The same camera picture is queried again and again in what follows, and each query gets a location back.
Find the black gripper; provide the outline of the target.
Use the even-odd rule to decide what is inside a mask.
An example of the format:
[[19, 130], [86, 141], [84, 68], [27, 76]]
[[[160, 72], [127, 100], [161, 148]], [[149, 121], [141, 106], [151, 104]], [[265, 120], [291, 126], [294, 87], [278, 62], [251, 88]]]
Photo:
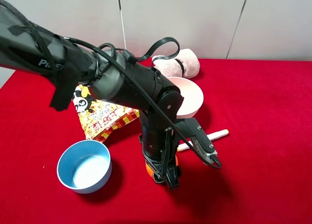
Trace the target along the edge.
[[172, 128], [156, 112], [139, 111], [142, 153], [149, 176], [162, 183], [161, 172], [166, 171], [165, 182], [170, 190], [179, 187], [180, 168], [176, 158]]

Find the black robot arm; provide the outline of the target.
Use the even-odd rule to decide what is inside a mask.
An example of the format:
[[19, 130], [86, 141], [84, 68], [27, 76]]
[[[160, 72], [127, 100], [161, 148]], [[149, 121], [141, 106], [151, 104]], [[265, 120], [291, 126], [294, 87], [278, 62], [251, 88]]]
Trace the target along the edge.
[[57, 111], [68, 108], [80, 84], [94, 100], [137, 109], [142, 153], [155, 182], [179, 186], [176, 150], [181, 135], [174, 122], [183, 97], [158, 70], [110, 43], [96, 47], [54, 34], [5, 0], [0, 2], [0, 64], [47, 78], [56, 88], [50, 106]]

